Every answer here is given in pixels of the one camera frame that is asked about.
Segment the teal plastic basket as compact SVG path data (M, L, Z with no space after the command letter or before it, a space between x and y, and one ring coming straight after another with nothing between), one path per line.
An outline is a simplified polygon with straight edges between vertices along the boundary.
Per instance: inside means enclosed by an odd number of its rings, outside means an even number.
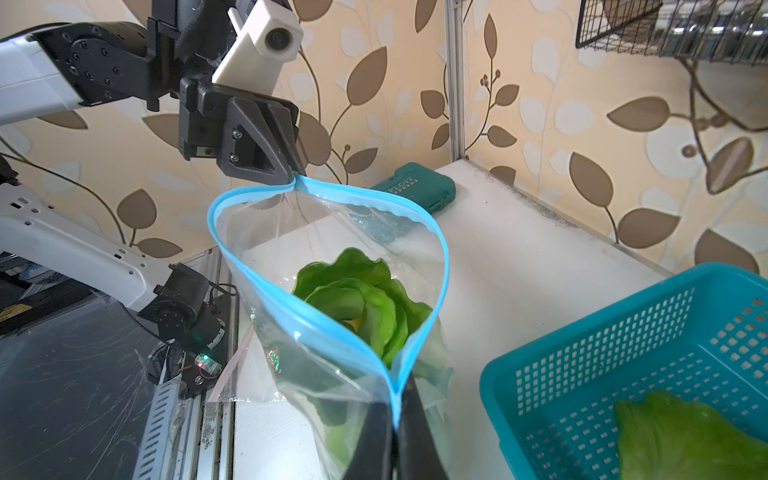
M708 263L494 360L480 396L518 479L615 479L613 406L665 391L767 436L767 282Z

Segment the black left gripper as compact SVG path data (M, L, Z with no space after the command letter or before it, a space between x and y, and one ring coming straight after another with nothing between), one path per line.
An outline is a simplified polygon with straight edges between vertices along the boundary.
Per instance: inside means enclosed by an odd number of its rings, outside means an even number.
M297 149L300 110L290 101L185 76L179 85L178 149L216 158L227 176L288 185L306 170Z

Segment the chinese cabbage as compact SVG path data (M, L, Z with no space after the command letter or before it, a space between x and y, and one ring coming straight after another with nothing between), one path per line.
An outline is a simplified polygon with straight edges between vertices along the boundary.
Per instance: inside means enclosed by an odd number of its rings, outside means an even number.
M614 406L620 479L765 479L767 443L713 407L652 391Z
M409 338L431 316L432 307L409 297L403 282L392 276L383 259L373 260L362 250L344 249L334 261L312 261L296 273L292 294L328 317L369 347L400 390L397 356ZM283 346L276 371L291 402L303 402L324 426L337 427L352 417L352 389L368 375L356 365L344 366L332 350L322 352L293 339Z

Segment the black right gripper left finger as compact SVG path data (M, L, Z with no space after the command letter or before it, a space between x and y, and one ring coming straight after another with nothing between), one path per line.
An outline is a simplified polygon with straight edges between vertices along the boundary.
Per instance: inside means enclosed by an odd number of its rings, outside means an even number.
M374 403L365 417L361 433L343 480L389 480L395 465L396 433L391 407Z

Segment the clear blue-zip zipper bag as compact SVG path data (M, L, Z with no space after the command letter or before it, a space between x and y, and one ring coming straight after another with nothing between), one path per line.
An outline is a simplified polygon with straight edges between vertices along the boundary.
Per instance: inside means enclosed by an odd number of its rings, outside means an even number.
M207 222L324 477L446 478L450 261L433 216L386 191L296 176L222 194Z

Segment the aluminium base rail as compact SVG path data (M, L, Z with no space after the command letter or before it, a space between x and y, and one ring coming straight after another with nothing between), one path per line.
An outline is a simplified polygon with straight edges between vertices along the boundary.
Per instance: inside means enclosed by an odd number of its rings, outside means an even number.
M233 477L235 407L213 396L221 378L199 373L183 357L163 361L134 479Z

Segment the green plastic tool case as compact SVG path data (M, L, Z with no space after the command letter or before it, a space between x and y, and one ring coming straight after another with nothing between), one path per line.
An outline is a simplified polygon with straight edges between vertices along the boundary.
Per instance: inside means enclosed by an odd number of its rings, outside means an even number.
M456 198L455 182L421 164L409 162L373 186L374 190L398 195L435 214Z

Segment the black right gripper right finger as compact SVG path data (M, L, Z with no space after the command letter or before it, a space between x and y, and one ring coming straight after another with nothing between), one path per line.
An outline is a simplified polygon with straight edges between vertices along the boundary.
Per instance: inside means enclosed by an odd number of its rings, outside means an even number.
M448 479L412 375L402 394L395 472L404 480Z

